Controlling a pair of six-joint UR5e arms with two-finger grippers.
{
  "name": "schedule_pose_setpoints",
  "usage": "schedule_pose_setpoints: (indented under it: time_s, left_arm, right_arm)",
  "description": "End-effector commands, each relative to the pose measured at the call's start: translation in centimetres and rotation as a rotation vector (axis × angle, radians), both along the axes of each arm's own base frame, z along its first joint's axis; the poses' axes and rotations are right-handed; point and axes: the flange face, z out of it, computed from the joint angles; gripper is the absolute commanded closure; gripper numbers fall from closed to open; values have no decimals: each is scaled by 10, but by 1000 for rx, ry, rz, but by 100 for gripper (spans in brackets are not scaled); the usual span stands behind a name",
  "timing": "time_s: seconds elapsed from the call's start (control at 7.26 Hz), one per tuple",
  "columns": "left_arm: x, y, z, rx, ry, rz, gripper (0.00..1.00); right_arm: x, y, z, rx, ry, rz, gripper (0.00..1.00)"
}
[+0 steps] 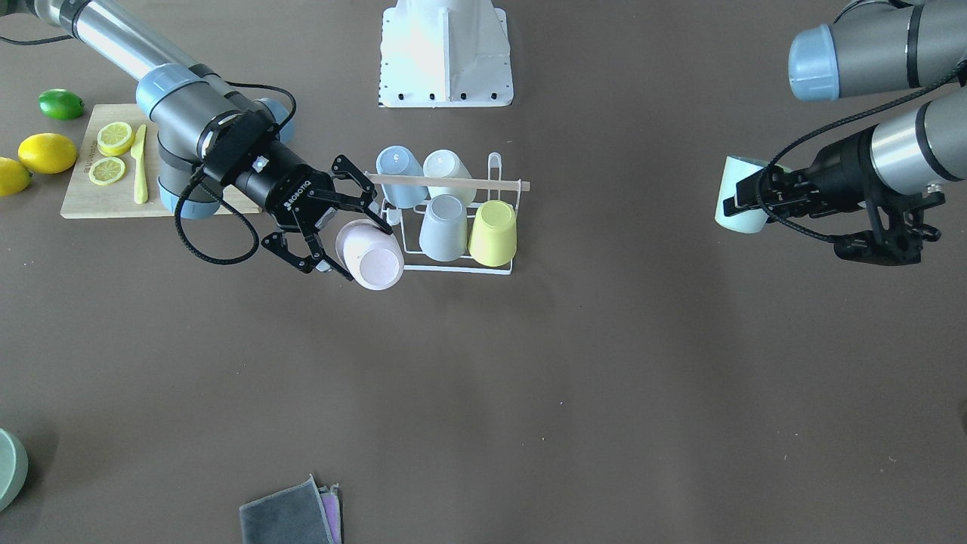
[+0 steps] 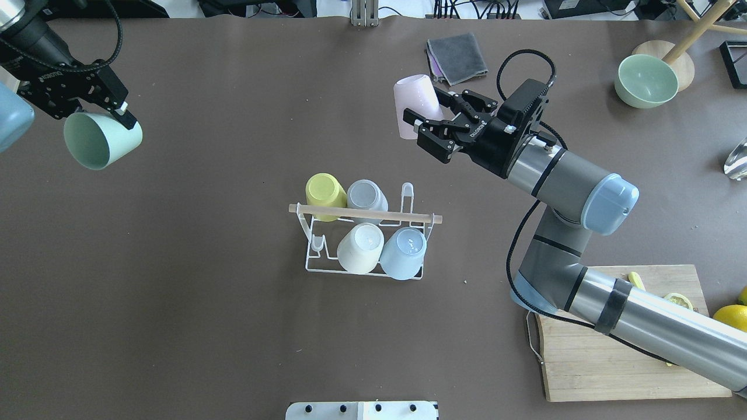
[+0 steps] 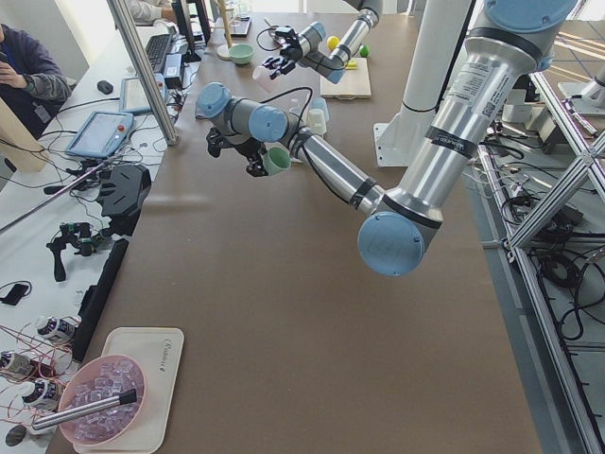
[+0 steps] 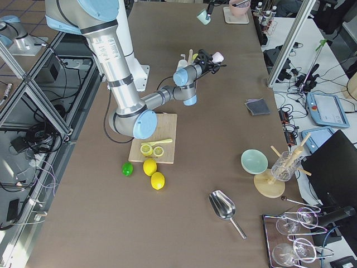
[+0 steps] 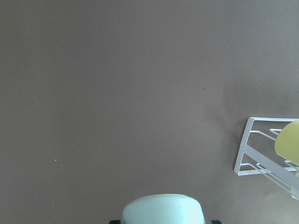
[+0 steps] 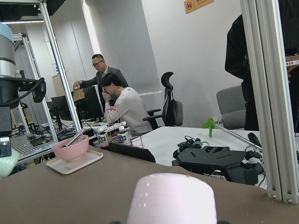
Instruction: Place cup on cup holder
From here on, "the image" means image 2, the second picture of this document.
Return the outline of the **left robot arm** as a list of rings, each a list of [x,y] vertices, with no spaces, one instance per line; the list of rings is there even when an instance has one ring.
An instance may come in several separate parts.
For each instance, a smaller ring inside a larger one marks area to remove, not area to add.
[[[64,141],[84,167],[101,170],[142,142],[142,128],[126,103],[128,90],[110,68],[123,44],[108,59],[84,64],[41,16],[45,1],[2,2],[2,68],[20,82],[2,87],[2,150],[21,138],[40,110],[64,120]]]

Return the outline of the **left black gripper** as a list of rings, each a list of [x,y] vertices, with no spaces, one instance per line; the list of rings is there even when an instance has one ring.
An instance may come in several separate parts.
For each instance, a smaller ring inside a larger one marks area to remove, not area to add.
[[[22,58],[16,79],[26,82],[21,97],[56,119],[69,117],[82,109],[81,100],[105,109],[125,129],[138,120],[128,111],[128,90],[109,66],[93,72],[71,73],[53,70]]]

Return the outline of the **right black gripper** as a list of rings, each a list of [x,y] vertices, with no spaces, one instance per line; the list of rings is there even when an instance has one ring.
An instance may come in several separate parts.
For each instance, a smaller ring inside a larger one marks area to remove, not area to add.
[[[462,146],[460,152],[469,155],[472,162],[507,179],[548,90],[547,83],[527,79],[497,109],[494,99],[472,90],[456,93],[434,87],[438,103],[448,107],[455,119],[428,119],[406,107],[403,122],[413,125],[418,146],[443,164],[448,164]],[[474,142],[466,144],[470,142],[472,123],[483,120],[487,123],[472,136]]]

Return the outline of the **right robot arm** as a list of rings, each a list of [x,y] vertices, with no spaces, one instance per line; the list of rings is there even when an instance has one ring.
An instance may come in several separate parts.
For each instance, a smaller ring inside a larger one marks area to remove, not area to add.
[[[573,314],[574,324],[745,396],[744,332],[581,262],[593,232],[608,236],[622,225],[638,189],[539,130],[551,82],[528,79],[498,104],[435,88],[425,75],[416,80],[424,85],[395,106],[422,149],[445,164],[465,153],[546,205],[512,287],[523,305],[547,317]]]

